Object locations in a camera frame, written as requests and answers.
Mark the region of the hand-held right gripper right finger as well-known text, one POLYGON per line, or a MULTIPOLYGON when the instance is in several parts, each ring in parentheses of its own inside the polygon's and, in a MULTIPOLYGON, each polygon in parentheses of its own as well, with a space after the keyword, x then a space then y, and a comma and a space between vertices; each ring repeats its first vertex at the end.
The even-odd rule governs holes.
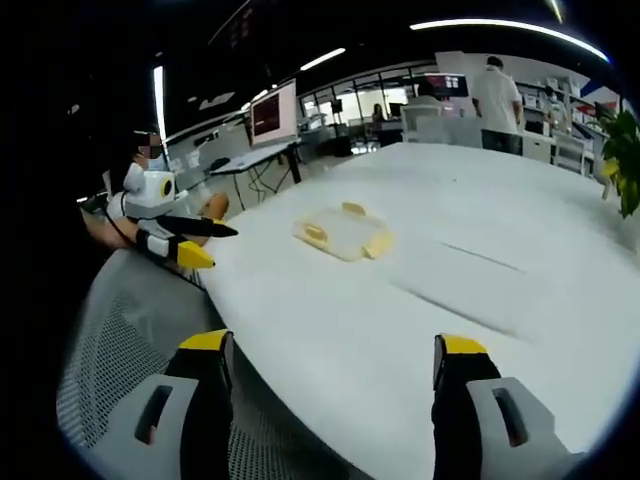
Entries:
POLYGON ((551 411, 473 339, 435 337, 433 390, 436 479, 563 479, 585 456, 566 448, 551 411))

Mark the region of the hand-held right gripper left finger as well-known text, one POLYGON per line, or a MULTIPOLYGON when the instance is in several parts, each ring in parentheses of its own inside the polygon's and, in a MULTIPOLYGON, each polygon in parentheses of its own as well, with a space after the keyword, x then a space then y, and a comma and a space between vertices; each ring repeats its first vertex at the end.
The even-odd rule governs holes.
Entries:
POLYGON ((103 479, 228 479, 233 407, 219 329, 183 341, 162 374, 123 397, 89 450, 103 479))

